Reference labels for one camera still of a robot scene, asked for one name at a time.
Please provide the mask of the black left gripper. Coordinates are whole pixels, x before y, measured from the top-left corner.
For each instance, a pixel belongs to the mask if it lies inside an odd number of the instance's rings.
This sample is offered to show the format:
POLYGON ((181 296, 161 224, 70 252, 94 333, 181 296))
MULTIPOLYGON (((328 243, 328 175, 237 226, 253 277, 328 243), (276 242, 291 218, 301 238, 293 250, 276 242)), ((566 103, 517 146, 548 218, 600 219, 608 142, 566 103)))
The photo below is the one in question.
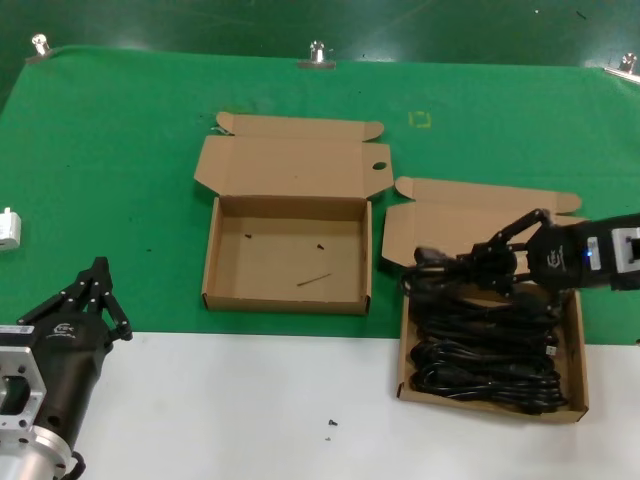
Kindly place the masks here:
POLYGON ((37 413, 8 424, 20 430, 42 427, 74 445, 113 340, 133 339, 113 294, 108 259, 96 257, 69 286, 17 324, 1 328, 1 413, 25 414, 33 404, 31 395, 42 390, 37 413), (100 317, 104 310, 114 324, 111 331, 100 317))

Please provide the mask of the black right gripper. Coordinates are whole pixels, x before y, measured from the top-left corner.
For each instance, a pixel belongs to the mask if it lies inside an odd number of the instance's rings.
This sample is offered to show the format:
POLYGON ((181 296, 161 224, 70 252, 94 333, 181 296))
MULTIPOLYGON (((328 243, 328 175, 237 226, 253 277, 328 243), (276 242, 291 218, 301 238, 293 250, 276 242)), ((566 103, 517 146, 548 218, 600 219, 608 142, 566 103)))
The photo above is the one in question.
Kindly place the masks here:
POLYGON ((572 225, 551 225, 546 209, 534 209, 472 248, 473 256, 509 250, 513 237, 540 223, 527 242, 529 273, 517 274, 515 254, 477 263, 477 286, 523 310, 551 319, 564 315, 567 289, 639 288, 639 216, 624 215, 572 225))

